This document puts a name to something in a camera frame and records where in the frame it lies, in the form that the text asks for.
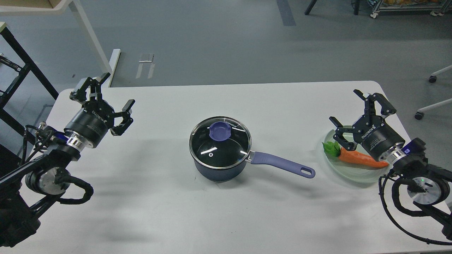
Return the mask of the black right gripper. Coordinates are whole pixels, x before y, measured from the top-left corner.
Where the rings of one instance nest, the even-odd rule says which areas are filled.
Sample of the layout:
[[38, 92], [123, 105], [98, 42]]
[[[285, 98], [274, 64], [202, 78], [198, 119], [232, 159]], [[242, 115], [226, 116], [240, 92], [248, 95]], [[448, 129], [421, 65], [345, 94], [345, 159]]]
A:
[[[352, 127], [344, 127], [336, 117], [329, 117], [336, 127], [333, 138], [347, 151], [355, 151], [361, 145], [373, 159], [380, 161], [392, 147], [401, 148], [405, 144], [405, 140], [384, 120], [397, 110], [381, 93], [365, 95], [358, 89], [353, 92], [364, 101], [364, 114]], [[375, 103], [381, 106], [380, 115], [376, 114]], [[352, 134], [353, 140], [345, 139], [344, 133]]]

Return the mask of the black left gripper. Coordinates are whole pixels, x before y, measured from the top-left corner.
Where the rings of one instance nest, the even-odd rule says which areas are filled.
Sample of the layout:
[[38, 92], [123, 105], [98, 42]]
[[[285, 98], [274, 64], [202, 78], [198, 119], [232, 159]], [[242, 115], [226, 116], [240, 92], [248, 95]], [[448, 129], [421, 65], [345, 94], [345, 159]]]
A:
[[[70, 100], [80, 103], [82, 108], [66, 125], [64, 132], [66, 135], [73, 132], [81, 135], [91, 148], [98, 146], [108, 129], [113, 136], [121, 136], [133, 123], [131, 108], [136, 100], [128, 100], [119, 112], [114, 112], [113, 107], [103, 100], [101, 86], [110, 75], [103, 73], [100, 77], [81, 79], [70, 93]], [[115, 118], [122, 118], [122, 121], [113, 126]]]

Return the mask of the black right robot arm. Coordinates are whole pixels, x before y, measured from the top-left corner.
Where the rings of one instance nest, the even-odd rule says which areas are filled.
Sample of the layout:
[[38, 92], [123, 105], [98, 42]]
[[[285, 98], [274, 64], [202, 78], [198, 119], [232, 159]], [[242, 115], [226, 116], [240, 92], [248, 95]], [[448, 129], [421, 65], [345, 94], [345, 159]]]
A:
[[[392, 167], [386, 175], [379, 177], [379, 196], [389, 220], [403, 233], [426, 244], [451, 245], [451, 214], [438, 208], [450, 195], [451, 172], [430, 164], [425, 156], [425, 142], [419, 138], [408, 144], [386, 123], [386, 117], [394, 115], [396, 109], [380, 93], [364, 95], [353, 91], [364, 101], [363, 115], [350, 127], [343, 126], [335, 117], [329, 120], [335, 125], [333, 138], [346, 151], [355, 151], [361, 146], [375, 161], [387, 161]], [[393, 181], [391, 199], [394, 207], [410, 217], [431, 217], [442, 225], [442, 234], [447, 239], [435, 241], [405, 230], [392, 217], [385, 200], [387, 181]]]

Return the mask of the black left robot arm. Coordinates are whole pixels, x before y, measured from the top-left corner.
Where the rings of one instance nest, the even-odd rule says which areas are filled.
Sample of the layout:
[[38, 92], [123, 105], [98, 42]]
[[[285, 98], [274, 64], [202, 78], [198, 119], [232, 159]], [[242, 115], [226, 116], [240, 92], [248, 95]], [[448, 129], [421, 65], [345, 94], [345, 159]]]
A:
[[84, 204], [94, 194], [89, 183], [72, 176], [66, 167], [78, 161], [84, 148], [96, 148], [108, 131], [121, 136], [133, 122], [133, 99], [118, 112], [103, 99], [101, 86], [110, 75], [79, 82], [69, 97], [81, 109], [62, 132], [45, 122], [26, 127], [36, 131], [33, 153], [23, 156], [18, 168], [1, 175], [2, 247], [14, 247], [35, 234], [39, 217], [56, 202]]

